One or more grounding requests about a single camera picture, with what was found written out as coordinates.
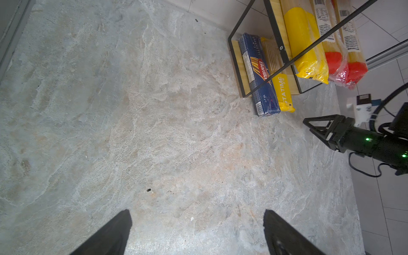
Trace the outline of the dark blue pasta box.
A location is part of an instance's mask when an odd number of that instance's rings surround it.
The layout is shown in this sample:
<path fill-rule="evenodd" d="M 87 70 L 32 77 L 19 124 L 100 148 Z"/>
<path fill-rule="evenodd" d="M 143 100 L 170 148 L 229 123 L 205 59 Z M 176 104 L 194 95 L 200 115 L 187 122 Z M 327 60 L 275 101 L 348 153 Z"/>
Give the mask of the dark blue pasta box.
<path fill-rule="evenodd" d="M 270 76 L 261 39 L 257 35 L 244 33 L 238 40 L 241 55 L 251 90 L 258 88 L 252 94 L 257 115 L 259 117 L 280 113 L 275 88 L 271 81 L 265 82 Z"/>

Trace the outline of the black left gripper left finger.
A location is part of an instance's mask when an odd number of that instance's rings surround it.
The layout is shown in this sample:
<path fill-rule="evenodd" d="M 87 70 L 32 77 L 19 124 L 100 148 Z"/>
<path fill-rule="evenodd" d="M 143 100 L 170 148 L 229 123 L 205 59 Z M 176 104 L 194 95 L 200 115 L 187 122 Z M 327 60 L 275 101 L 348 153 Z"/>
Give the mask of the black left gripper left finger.
<path fill-rule="evenodd" d="M 71 255 L 124 255 L 131 227 L 130 211 L 122 210 Z"/>

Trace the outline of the yellow kraft pasta pack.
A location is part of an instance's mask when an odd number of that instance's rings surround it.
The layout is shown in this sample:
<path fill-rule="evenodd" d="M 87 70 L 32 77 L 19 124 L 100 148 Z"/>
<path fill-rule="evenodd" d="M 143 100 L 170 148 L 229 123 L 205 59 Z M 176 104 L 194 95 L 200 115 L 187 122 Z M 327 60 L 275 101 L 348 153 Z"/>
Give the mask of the yellow kraft pasta pack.
<path fill-rule="evenodd" d="M 280 2 L 286 31 L 295 57 L 320 37 L 316 18 L 310 1 Z M 294 62 L 297 76 L 328 84 L 329 68 L 322 44 L 305 53 Z"/>

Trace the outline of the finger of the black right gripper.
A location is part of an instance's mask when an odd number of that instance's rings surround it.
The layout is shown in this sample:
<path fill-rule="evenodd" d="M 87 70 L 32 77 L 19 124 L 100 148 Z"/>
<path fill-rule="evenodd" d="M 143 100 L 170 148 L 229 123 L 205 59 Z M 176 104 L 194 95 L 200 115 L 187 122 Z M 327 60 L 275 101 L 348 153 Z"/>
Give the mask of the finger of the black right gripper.
<path fill-rule="evenodd" d="M 310 132 L 322 142 L 328 142 L 337 132 L 336 130 L 345 120 L 343 115 L 326 115 L 313 118 L 305 118 L 303 124 L 309 128 Z"/>

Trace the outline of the red spaghetti pack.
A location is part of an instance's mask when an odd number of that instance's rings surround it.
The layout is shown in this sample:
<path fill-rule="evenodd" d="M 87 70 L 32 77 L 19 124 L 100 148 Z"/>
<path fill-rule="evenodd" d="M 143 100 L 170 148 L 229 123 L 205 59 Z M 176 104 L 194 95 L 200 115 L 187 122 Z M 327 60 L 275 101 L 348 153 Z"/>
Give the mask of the red spaghetti pack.
<path fill-rule="evenodd" d="M 331 1 L 315 0 L 310 3 L 319 35 L 323 36 L 337 25 L 334 6 Z M 347 51 L 340 32 L 336 31 L 324 39 L 322 46 L 328 64 L 329 80 L 338 86 L 345 87 L 348 76 Z"/>
<path fill-rule="evenodd" d="M 332 1 L 337 23 L 346 19 L 353 11 L 350 1 Z M 368 66 L 361 50 L 360 41 L 353 20 L 339 29 L 343 44 L 347 51 L 347 64 L 341 74 L 345 74 L 342 81 L 344 87 L 353 90 L 357 83 L 368 72 Z"/>

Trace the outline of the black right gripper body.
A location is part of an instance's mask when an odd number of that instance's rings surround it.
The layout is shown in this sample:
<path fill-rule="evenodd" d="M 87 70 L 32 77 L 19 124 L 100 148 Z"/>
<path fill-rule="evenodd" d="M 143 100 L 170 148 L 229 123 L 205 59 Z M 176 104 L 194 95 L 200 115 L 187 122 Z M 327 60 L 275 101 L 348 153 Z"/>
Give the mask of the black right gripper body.
<path fill-rule="evenodd" d="M 408 141 L 354 126 L 354 119 L 337 116 L 328 140 L 331 149 L 346 150 L 371 157 L 390 165 L 397 172 L 408 171 Z"/>

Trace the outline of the red spaghetti pack top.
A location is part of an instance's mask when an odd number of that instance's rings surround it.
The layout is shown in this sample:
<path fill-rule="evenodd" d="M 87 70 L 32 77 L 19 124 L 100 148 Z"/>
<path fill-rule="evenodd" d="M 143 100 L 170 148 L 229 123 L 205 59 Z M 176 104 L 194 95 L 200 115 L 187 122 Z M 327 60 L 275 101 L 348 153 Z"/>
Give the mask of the red spaghetti pack top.
<path fill-rule="evenodd" d="M 323 36 L 337 25 L 334 6 L 331 1 L 315 0 L 310 3 L 319 35 Z M 329 80 L 338 86 L 345 87 L 348 76 L 347 51 L 340 32 L 336 31 L 324 39 L 322 46 L 328 64 Z"/>

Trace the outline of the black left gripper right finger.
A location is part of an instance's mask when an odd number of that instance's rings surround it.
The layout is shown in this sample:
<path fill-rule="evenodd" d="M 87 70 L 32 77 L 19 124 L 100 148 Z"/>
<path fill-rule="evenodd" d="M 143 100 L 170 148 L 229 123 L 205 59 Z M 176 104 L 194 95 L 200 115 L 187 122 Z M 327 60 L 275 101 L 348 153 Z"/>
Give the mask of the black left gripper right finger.
<path fill-rule="evenodd" d="M 324 255 L 273 210 L 265 210 L 263 226 L 270 255 Z"/>

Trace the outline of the yellow pastatime pasta pack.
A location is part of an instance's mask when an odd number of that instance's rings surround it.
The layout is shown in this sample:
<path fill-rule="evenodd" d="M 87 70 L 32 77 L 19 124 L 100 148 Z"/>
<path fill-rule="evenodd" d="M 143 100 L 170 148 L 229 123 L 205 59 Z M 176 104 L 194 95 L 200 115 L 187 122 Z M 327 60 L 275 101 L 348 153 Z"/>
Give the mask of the yellow pastatime pasta pack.
<path fill-rule="evenodd" d="M 272 75 L 284 65 L 279 48 L 275 39 L 267 39 L 261 37 L 261 45 L 265 53 L 268 71 L 270 75 Z M 272 83 L 275 88 L 280 110 L 282 112 L 294 113 L 295 108 L 293 106 L 289 80 L 286 72 L 282 71 L 281 73 L 274 76 L 272 78 Z"/>

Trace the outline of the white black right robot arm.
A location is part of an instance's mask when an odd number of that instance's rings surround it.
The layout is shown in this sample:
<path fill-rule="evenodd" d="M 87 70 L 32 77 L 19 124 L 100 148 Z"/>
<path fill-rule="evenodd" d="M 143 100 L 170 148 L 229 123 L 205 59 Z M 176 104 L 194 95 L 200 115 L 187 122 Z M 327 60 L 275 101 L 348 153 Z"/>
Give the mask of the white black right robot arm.
<path fill-rule="evenodd" d="M 353 109 L 353 118 L 326 115 L 305 118 L 303 124 L 331 150 L 373 158 L 394 169 L 397 176 L 407 174 L 408 104 L 402 105 L 392 122 L 376 126 L 381 111 L 407 88 L 402 85 L 384 100 L 373 100 L 370 94 L 350 98 L 347 107 Z"/>

